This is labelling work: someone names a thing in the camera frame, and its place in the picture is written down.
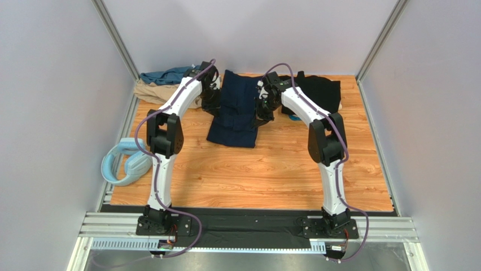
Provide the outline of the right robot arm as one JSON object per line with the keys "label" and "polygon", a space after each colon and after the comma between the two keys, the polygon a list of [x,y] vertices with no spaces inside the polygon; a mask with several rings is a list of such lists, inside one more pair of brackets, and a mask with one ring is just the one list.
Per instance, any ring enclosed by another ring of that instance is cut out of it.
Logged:
{"label": "right robot arm", "polygon": [[323,187],[322,209],[330,216],[346,211],[343,203],[344,190],[340,183],[343,173],[343,159],[347,146],[345,134],[341,131],[342,121],[316,105],[299,87],[288,81],[269,84],[257,83],[258,96],[255,98],[254,128],[274,120],[273,112],[280,105],[288,107],[308,127],[308,152],[318,165]]}

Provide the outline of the navy blue t shirt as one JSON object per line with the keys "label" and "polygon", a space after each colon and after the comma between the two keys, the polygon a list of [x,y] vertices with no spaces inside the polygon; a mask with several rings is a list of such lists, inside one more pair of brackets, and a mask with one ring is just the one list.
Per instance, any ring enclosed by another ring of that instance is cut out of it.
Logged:
{"label": "navy blue t shirt", "polygon": [[257,83],[260,76],[249,77],[226,70],[221,87],[218,116],[214,117],[207,140],[227,147],[254,148],[257,128],[252,126],[255,119],[255,98],[258,96]]}

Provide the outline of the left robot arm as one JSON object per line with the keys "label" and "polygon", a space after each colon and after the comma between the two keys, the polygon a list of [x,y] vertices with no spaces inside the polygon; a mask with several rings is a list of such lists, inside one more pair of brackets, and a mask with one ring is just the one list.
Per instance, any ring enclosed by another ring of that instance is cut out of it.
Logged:
{"label": "left robot arm", "polygon": [[165,211],[172,204],[173,167],[184,136],[181,120],[190,105],[199,98],[204,112],[217,116],[220,110],[220,75],[216,67],[205,73],[191,69],[184,74],[178,89],[158,110],[148,113],[147,145],[155,155],[150,197],[147,204]]}

